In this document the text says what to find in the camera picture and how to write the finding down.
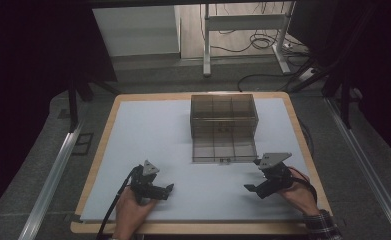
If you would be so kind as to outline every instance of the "metal rail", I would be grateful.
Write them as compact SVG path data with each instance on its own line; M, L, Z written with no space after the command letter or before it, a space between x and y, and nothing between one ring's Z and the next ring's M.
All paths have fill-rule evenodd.
M350 129L346 128L342 119L339 117L339 109L335 102L331 101L328 98L325 98L325 102L331 110L331 113L336 124L338 125L338 128L340 129L348 146L351 148L354 157L360 166L361 171L363 172L367 182L370 185L370 188L375 194L376 199L380 203L383 211L385 212L391 224L391 195L386 191L385 186L380 181L379 176L377 175L375 169L370 163L368 156L358 143L356 137L354 136L354 133Z
M82 107L80 108L80 122L78 123L74 132L67 134L64 143L61 146L61 149L57 155L57 158L52 165L51 171L46 178L45 184L43 185L43 188L39 193L39 197L37 198L36 203L30 213L30 216L27 219L26 224L24 225L20 237L18 238L19 240L32 240L36 237L36 234L39 231L39 227L49 207L49 204L51 203L58 183L61 180L61 176L67 165L74 144L76 143L77 137L79 136L80 130L82 129L88 108L88 103L83 103Z

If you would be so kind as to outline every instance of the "wall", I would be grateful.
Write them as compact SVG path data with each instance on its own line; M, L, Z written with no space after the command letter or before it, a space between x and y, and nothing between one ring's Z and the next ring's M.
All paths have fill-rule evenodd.
M111 57L179 53L175 6L94 9Z

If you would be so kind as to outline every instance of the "gray floor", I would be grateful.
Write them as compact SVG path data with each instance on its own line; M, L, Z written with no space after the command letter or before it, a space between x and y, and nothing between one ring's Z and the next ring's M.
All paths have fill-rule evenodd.
M203 78L201 61L141 59L139 64L114 60L123 93L236 91L237 82L249 74L280 74L273 57L213 60L212 76ZM275 91L288 77L253 77L241 84L244 91ZM317 83L291 94L295 111L308 126L314 143L313 160L345 239L391 239L391 224L357 164L353 153L320 95ZM36 239L94 239L94 234L74 234L70 223L92 164L114 96L91 85L95 97L81 134L93 134L87 154L75 147L62 175ZM45 127L25 163L0 200L0 239L17 239L40 193L69 128L67 94L52 99ZM351 104L351 124L379 178L391 195L391 149ZM147 236L147 239L207 239L206 236ZM224 239L268 239L265 236L226 236Z

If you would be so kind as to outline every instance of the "wooden frame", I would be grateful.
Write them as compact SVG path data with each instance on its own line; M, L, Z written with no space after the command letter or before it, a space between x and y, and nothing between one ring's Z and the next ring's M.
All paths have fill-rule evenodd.
M311 158L308 150L307 143L304 139L300 124L298 122L295 110L292 106L289 95L283 92L244 92L244 94L253 94L254 98L282 98L288 112L290 121L295 131L296 138L300 145L302 155L304 157L306 166L309 171L310 181L317 190L319 205L330 211L330 206L327 201L326 195L323 190L323 186L320 182L319 176L314 166L313 159ZM86 204L86 200L89 197L92 186L95 182L96 175L101 165L105 148L107 146L111 129L114 126L117 111L120 103L123 101L161 101L161 100L190 100L193 94L217 94L217 93L160 93L160 94L129 94L119 95L116 97L112 106L109 118L107 120L101 141L98 146L98 150L95 154L92 167L89 171L88 178L83 188L79 203L77 205L75 214L80 216L83 208ZM72 222L71 231L74 233L97 233L101 223L81 223ZM105 233L112 233L114 231L115 224L109 223L105 226ZM305 225L301 221L253 221L250 223L221 223L221 222L150 222L144 223L136 232L137 234L276 234L276 235L288 235L288 234L306 234L307 230Z

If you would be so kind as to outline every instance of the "person's arm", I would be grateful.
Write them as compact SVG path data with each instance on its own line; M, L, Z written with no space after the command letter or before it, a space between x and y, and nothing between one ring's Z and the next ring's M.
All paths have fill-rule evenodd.
M157 202L158 200L151 199L147 204L139 205L135 193L130 187L126 187L116 204L116 227L112 238L129 240Z
M289 167L292 176L309 181L309 178ZM314 200L313 194L308 188L298 182L292 187L279 191L279 194L291 203L296 209L303 213L305 225L309 231L309 238L312 240L340 240L342 235L338 227L333 223L328 211L320 210Z

